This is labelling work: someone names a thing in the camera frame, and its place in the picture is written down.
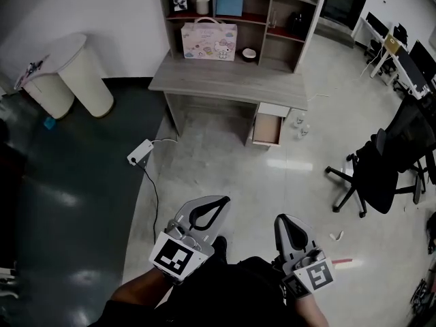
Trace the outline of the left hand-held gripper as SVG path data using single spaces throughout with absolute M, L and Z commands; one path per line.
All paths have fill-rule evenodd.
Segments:
M 177 283 L 183 282 L 214 254 L 212 243 L 229 211 L 228 196 L 186 202 L 159 233 L 149 262 Z

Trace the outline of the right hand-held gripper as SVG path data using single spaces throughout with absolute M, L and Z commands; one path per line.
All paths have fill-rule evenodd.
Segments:
M 280 214 L 274 222 L 275 244 L 279 261 L 284 264 L 294 257 L 295 251 L 308 252 L 294 264 L 286 264 L 282 284 L 287 293 L 299 299 L 314 294 L 334 282 L 334 268 L 330 258 L 317 245 L 312 228 L 301 219 Z

